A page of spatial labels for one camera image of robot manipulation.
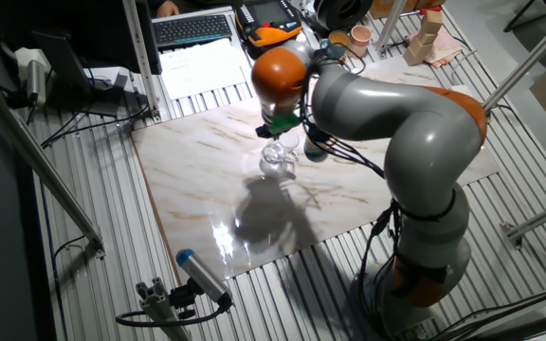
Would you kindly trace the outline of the person's bare hand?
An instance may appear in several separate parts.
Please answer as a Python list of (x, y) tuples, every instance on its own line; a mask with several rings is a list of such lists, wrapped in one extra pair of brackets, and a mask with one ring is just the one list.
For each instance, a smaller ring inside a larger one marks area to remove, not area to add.
[(164, 0), (156, 10), (157, 18), (175, 16), (180, 13), (179, 7), (172, 0)]

